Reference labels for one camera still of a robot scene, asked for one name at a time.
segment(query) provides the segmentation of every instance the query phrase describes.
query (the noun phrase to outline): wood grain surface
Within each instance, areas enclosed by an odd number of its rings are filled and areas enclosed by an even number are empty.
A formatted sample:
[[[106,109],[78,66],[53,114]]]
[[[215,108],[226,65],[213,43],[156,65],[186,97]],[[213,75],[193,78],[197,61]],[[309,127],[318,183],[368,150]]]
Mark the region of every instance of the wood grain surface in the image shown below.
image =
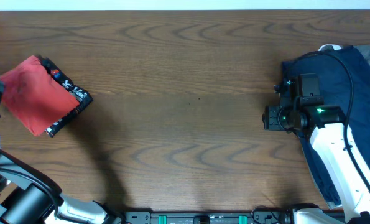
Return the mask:
[[[281,61],[322,44],[370,44],[370,11],[0,12],[0,74],[41,54],[95,99],[54,138],[1,106],[1,144],[113,208],[326,208],[296,137],[261,121]]]

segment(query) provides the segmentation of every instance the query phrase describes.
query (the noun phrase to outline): dark blue towel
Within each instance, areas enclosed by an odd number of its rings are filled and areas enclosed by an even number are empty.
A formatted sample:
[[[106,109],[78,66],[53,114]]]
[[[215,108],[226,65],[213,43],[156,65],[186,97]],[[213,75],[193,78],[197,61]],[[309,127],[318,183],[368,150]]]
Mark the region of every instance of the dark blue towel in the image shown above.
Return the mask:
[[[354,47],[331,53],[342,59],[352,74],[354,101],[349,125],[358,149],[370,168],[370,66]],[[283,62],[282,70],[285,71],[288,65],[290,62]],[[326,55],[303,59],[294,66],[290,77],[302,73],[316,73],[325,104],[339,105],[346,114],[349,103],[349,79],[343,67],[335,59]],[[340,205],[340,198],[323,161],[308,141],[302,138],[300,141],[312,177],[324,199],[331,207],[333,203]]]

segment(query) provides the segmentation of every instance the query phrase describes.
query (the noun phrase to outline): white wall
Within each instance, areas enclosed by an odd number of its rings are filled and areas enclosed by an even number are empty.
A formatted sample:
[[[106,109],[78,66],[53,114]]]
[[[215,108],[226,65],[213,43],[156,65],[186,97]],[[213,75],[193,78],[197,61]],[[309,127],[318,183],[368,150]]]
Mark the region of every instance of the white wall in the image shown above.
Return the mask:
[[[0,11],[225,9],[370,9],[370,0],[0,0]]]

